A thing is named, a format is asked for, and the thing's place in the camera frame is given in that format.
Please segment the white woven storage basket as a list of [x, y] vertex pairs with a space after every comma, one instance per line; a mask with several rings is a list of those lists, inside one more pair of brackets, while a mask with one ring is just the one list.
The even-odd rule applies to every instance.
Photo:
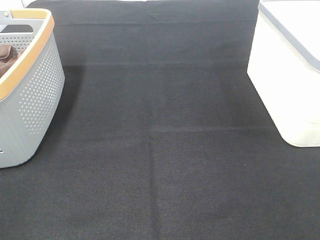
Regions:
[[247, 74], [279, 134], [320, 145], [320, 3], [261, 0]]

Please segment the black table cloth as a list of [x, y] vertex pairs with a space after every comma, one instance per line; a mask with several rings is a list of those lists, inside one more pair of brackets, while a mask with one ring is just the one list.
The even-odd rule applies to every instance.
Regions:
[[247, 75], [256, 0], [37, 0], [65, 74], [34, 157], [0, 172], [3, 240], [317, 240], [320, 150]]

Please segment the grey perforated laundry basket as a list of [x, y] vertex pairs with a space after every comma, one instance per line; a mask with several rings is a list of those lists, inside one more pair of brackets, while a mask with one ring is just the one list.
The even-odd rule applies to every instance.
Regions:
[[36, 153], [59, 104], [65, 75], [49, 10], [2, 10], [0, 23], [32, 29], [0, 34], [0, 43], [19, 55], [0, 78], [0, 167], [8, 168]]

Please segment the brown microfibre towel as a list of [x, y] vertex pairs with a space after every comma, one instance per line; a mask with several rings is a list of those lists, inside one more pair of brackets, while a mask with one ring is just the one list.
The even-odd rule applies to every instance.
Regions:
[[0, 45], [0, 77], [10, 69], [24, 51], [25, 50], [17, 52], [17, 50], [10, 44]]

